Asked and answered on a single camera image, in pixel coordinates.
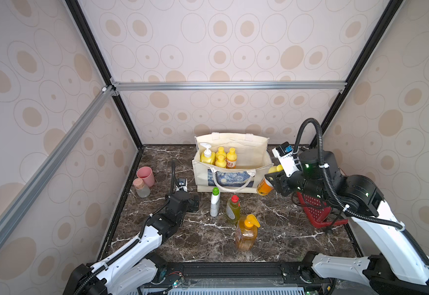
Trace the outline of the green bottle red cap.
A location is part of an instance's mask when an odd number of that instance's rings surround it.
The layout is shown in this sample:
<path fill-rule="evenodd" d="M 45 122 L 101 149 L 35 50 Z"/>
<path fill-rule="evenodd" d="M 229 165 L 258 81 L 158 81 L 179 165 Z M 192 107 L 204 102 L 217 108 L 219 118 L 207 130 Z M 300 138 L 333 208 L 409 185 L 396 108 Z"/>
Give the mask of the green bottle red cap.
<path fill-rule="evenodd" d="M 231 196 L 227 201 L 226 215 L 228 222 L 232 224 L 237 224 L 240 219 L 240 199 L 237 195 Z"/>

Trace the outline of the large yellow pump soap bottle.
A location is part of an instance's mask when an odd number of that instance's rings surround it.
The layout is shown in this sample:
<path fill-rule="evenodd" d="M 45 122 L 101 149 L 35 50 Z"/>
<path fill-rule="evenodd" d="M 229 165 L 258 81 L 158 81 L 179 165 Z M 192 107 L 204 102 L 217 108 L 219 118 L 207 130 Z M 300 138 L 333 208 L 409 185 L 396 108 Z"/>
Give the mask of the large yellow pump soap bottle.
<path fill-rule="evenodd" d="M 204 148 L 204 151 L 200 153 L 200 162 L 214 165 L 216 161 L 216 153 L 211 150 L 212 145 L 209 143 L 201 143 L 201 147 Z"/>

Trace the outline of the orange soap bottle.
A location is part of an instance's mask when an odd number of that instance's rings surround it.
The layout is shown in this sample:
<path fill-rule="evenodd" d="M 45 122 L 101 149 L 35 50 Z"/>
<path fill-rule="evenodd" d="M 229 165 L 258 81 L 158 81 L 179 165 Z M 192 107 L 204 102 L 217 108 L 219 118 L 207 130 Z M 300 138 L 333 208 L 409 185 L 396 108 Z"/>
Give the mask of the orange soap bottle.
<path fill-rule="evenodd" d="M 226 158 L 226 152 L 225 152 L 224 147 L 222 147 L 222 146 L 218 147 L 218 150 L 216 152 L 216 158 L 217 159 L 219 158 L 219 156 L 223 156 L 224 159 Z"/>
<path fill-rule="evenodd" d="M 273 166 L 269 168 L 268 174 L 280 172 L 282 170 L 283 170 L 282 165 Z M 267 180 L 266 177 L 264 177 L 262 181 L 258 184 L 256 191 L 259 195 L 265 196 L 265 195 L 268 195 L 272 190 L 273 190 L 273 185 L 270 183 L 269 180 Z"/>
<path fill-rule="evenodd" d="M 237 153 L 234 147 L 229 149 L 229 152 L 226 154 L 227 168 L 234 169 L 237 165 Z"/>
<path fill-rule="evenodd" d="M 226 168 L 227 167 L 227 161 L 226 161 L 225 155 L 223 155 L 223 154 L 217 155 L 216 161 L 215 161 L 215 166 L 220 167 L 220 168 Z"/>

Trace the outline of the cream Starry Night tote bag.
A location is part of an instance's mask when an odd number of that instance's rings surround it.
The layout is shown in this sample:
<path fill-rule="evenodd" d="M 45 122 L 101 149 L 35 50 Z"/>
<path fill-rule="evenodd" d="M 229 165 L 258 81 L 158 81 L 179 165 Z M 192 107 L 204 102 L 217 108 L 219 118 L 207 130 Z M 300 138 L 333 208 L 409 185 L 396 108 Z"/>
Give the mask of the cream Starry Night tote bag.
<path fill-rule="evenodd" d="M 218 188 L 226 193 L 257 193 L 265 174 L 273 167 L 268 138 L 242 133 L 211 133 L 195 138 L 192 161 L 198 192 Z"/>

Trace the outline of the amber pump soap bottle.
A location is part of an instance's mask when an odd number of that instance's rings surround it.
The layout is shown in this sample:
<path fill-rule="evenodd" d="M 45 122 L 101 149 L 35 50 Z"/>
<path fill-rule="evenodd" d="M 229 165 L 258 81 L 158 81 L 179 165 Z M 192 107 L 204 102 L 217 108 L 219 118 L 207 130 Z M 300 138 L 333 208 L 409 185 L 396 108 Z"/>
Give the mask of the amber pump soap bottle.
<path fill-rule="evenodd" d="M 257 240 L 257 232 L 260 227 L 261 225 L 255 215 L 240 217 L 235 235 L 235 243 L 239 251 L 250 251 Z"/>

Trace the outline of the orange soap bottle back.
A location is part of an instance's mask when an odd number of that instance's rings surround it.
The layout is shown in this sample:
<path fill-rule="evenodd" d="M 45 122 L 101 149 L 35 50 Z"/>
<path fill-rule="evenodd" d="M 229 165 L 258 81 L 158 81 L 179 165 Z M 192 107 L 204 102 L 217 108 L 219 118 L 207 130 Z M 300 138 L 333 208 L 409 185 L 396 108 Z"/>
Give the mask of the orange soap bottle back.
<path fill-rule="evenodd" d="M 224 159 L 226 158 L 226 152 L 225 152 L 224 147 L 222 147 L 222 146 L 218 147 L 218 150 L 216 152 L 216 158 L 217 159 L 219 158 L 219 156 L 223 156 Z"/>

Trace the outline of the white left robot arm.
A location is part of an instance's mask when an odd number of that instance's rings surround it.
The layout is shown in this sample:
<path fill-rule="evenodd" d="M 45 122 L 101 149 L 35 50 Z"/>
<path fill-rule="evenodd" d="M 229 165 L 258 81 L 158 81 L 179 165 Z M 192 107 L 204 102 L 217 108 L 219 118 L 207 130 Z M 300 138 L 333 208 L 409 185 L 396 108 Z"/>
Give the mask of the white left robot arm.
<path fill-rule="evenodd" d="M 176 191 L 144 221 L 140 232 L 97 263 L 81 264 L 70 274 L 65 295 L 124 295 L 154 280 L 162 266 L 147 258 L 182 226 L 187 213 L 199 209 L 200 197 Z"/>

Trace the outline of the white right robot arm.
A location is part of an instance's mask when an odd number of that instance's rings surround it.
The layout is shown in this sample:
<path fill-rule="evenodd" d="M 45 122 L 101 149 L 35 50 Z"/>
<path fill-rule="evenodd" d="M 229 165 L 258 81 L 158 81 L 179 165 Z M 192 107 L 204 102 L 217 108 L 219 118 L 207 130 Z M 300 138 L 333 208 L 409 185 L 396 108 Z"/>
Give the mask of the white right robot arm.
<path fill-rule="evenodd" d="M 368 285 L 380 295 L 429 295 L 429 256 L 398 221 L 370 178 L 344 175 L 329 151 L 323 153 L 323 165 L 317 149 L 300 153 L 285 143 L 272 153 L 283 170 L 266 179 L 279 194 L 311 197 L 336 209 L 356 222 L 380 250 L 378 255 L 362 258 L 310 251 L 299 267 L 303 281 L 339 279 Z"/>

